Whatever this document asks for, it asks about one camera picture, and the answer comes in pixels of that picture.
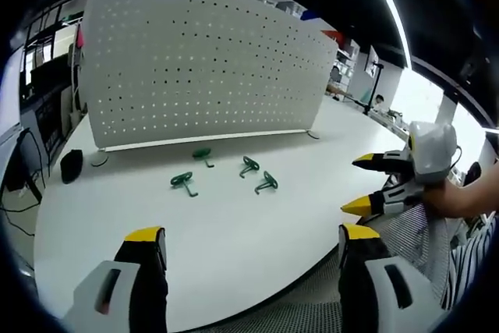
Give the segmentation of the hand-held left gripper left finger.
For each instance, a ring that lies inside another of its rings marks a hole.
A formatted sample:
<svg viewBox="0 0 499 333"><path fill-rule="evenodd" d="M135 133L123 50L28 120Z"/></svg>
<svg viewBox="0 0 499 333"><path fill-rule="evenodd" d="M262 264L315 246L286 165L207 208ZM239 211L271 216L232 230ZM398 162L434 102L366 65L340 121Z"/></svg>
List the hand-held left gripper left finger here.
<svg viewBox="0 0 499 333"><path fill-rule="evenodd" d="M69 332L166 332L165 229L128 234L113 260L101 262L75 288L62 322Z"/></svg>

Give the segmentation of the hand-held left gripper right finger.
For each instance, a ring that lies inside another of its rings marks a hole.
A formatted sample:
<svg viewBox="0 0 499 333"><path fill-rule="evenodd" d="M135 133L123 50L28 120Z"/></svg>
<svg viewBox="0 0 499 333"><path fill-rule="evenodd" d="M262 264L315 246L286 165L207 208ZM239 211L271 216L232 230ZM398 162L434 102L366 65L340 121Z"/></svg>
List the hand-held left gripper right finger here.
<svg viewBox="0 0 499 333"><path fill-rule="evenodd" d="M430 280L370 227L338 230L343 332L434 332L445 316Z"/></svg>

